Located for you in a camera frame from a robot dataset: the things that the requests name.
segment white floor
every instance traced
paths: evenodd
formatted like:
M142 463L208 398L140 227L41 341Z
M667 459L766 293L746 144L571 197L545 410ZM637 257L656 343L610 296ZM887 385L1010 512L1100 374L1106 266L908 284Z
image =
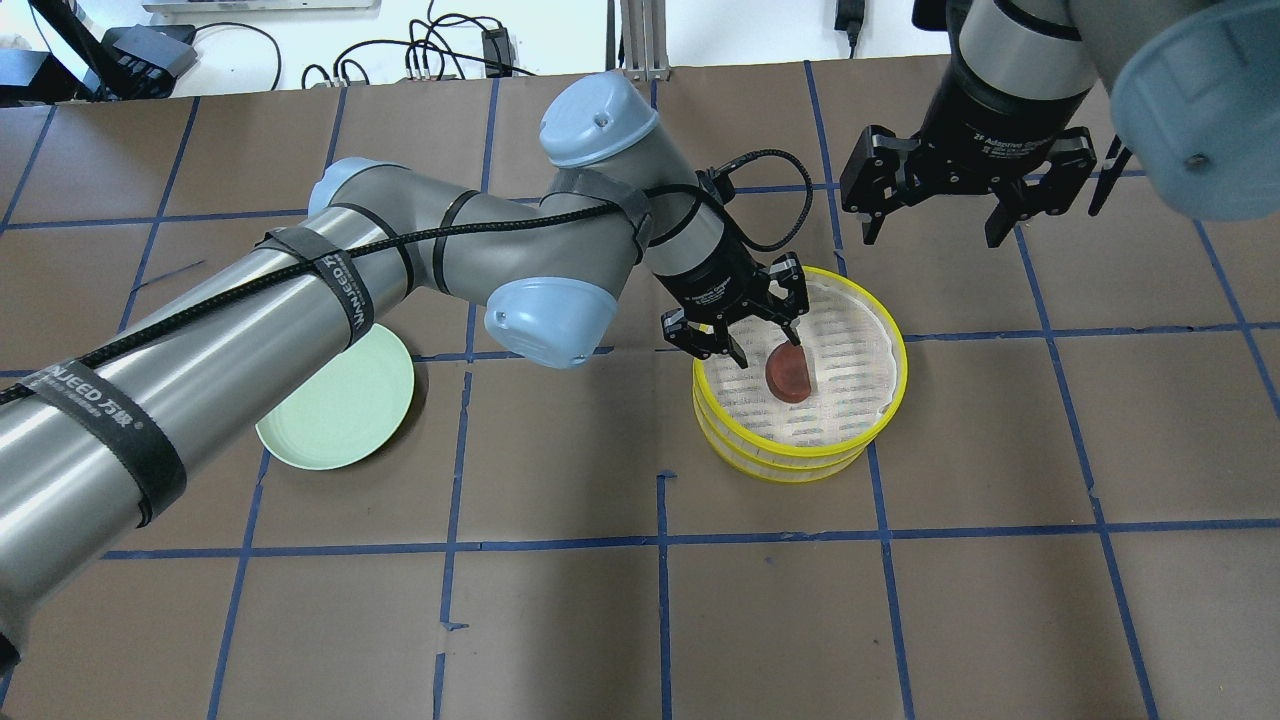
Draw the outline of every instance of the white floor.
M338 53L370 38L407 40L408 20L426 17L426 0L381 0L370 10L288 10L152 15L142 0L81 0L101 35L109 27L215 20L250 23L270 32L280 44L284 72L280 88L297 88L310 63L329 67ZM435 15L458 12L488 14L503 20L516 41L517 64L538 74L584 73L604 69L607 0L436 0ZM836 0L668 0L667 42L673 67L733 65L846 58L842 32L832 29ZM943 33L911 26L910 0L868 0L867 23L858 46L860 58L947 53ZM480 55L474 27L444 29L454 50ZM23 0L0 3L0 35L17 33L35 49L36 33ZM54 53L73 72L84 65L47 27ZM270 87L275 55L270 42L239 28L216 28L200 35L200 60L183 76L175 96L252 92ZM351 55L375 83L404 77L404 49L364 47ZM463 64L468 77L479 64ZM312 74L312 81L317 76Z

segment black plug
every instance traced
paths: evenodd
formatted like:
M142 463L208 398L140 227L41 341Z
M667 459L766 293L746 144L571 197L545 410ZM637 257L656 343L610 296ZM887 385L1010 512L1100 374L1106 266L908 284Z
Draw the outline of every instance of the black plug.
M867 19L867 0L836 0L836 29L849 36L849 56L854 56L858 36Z
M484 59L488 60L484 67L485 77L511 77L511 68L516 64L516 58L507 28L486 29L480 36L480 42L484 45Z

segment yellow rim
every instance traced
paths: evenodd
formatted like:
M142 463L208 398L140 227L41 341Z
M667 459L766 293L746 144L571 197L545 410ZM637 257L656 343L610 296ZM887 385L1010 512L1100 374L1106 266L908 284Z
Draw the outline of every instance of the yellow rim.
M707 421L705 421L705 419L703 418L701 414L695 414L695 415L698 416L698 427L703 429L703 434L705 436L707 434ZM827 479L827 478L829 478L829 477L840 473L845 468L852 465L854 460L858 459L858 455L854 455L852 457L847 457L845 460L841 460L835 466L818 468L818 470L823 470L823 473L820 475L817 475L817 477L813 477L813 478L796 478L794 480L783 480L783 479L780 479L780 478L771 478L768 475L763 475L759 471L756 471L755 469L749 468L749 466L739 462L737 460L730 457L728 455L726 455L721 450L719 445L717 445L714 441L710 441L709 437L708 437L707 445L712 448L712 452L714 452L721 460L723 460L724 462L727 462L731 468L733 468L739 473L750 475L750 477L755 478L756 480L764 480L767 483L773 483L776 486L796 486L796 484L801 484L801 483L813 483L813 482L818 482L818 480L824 480L824 479Z
M788 470L788 471L822 470L823 468L831 468L832 465L838 465L845 460L849 460L850 457L858 457L858 455L867 448L865 445L858 446L851 451L845 451L832 456L833 460L831 460L829 462L822 462L820 465L783 465L781 462L774 462L767 457L760 457L759 455L751 455L741 446L736 445L731 438L724 437L724 433L721 432L721 429L714 423L712 423L710 419L707 416L707 407L703 405L701 396L696 391L692 393L692 396L694 396L694 413L698 415L699 420L698 424L703 428L703 434L707 434L708 432L716 433L716 437L718 437L719 441L724 443L726 447L728 447L737 455L741 455L750 462L759 462L760 465L768 465L769 468L777 468L778 470Z
M897 388L895 388L893 391L893 401L890 402L888 410L884 411L884 415L881 416L881 419L877 420L874 425L872 425L855 438L846 439L836 445L796 447L794 445L783 445L781 442L769 439L767 437L758 436L751 430L746 429L746 427L744 427L741 423L735 420L728 414L728 411L721 406L719 401L716 400L716 395L712 393L710 386L707 382L707 370L703 368L701 360L694 361L694 388L695 392L701 395L703 400L707 404L707 407L710 409L713 415L716 415L716 419L718 419L726 428L728 428L730 432L745 439L746 442L756 447L760 447L762 450L768 450L769 452L790 457L826 457L828 455L846 452L859 447L860 445L869 443L872 439L876 438L877 434L879 434L882 429L884 429L884 425L887 425L888 421L893 419L893 414L897 413L899 405L902 404L902 396L906 393L906 370L908 370L906 345L902 341L902 332L897 329L897 323L893 322L893 316L888 314L888 310L886 310L883 305L881 305L879 300L876 300L876 296L867 292L861 286L850 281L849 278L823 270L822 268L810 268L809 265L805 265L804 272L805 274L810 273L817 274L836 281L841 284L849 286L850 288L854 290L854 292L856 292L864 300L870 302L870 305L879 311L881 319L884 320L888 324L890 331L892 331L892 337L890 340L897 341L896 343L893 343L893 351L900 366L902 368L902 373L901 373L901 380L897 383Z

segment blue joint cap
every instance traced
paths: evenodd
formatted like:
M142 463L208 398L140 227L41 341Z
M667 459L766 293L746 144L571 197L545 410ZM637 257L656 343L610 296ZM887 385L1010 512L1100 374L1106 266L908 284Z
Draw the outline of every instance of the blue joint cap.
M321 177L320 182L311 187L311 199L307 201L307 215L315 215L320 210L328 208L329 202L333 201L333 196L338 195L338 188L340 188L347 181L369 168L376 168L379 165L403 168L403 165L397 163L384 163L380 160L370 160L367 158L343 158L342 160L338 160L325 168L324 177Z
M620 73L596 73L568 86L547 108L538 140L557 168L581 168L644 140L658 113Z
M1280 0L1226 0L1149 40L1111 87L1116 132L1172 209L1280 209Z
M618 301L570 278L512 281L489 296L484 327L503 347L558 370L591 356L618 311Z

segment velcro strap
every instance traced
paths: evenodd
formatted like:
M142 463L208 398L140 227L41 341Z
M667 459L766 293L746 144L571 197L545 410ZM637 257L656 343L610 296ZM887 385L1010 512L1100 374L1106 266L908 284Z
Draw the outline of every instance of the velcro strap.
M622 214L626 215L627 222L631 223L631 228L635 231L631 234L631 241L636 245L636 263L640 263L645 249L649 247L649 240L653 237L653 214L649 197L643 190L611 178L604 173L586 168L570 168L556 173L552 186L547 190L547 195L543 199L545 200L548 196L558 192L591 197L622 210Z
M187 468L160 425L128 395L77 360L23 378L36 397L61 410L110 450L142 492L143 527L187 489Z
M323 234L298 225L276 228L268 232L253 250L279 250L303 263L311 263L312 272L329 286L347 314L347 324L351 327L347 347L356 345L374 327L374 301L351 261L351 254L334 246Z

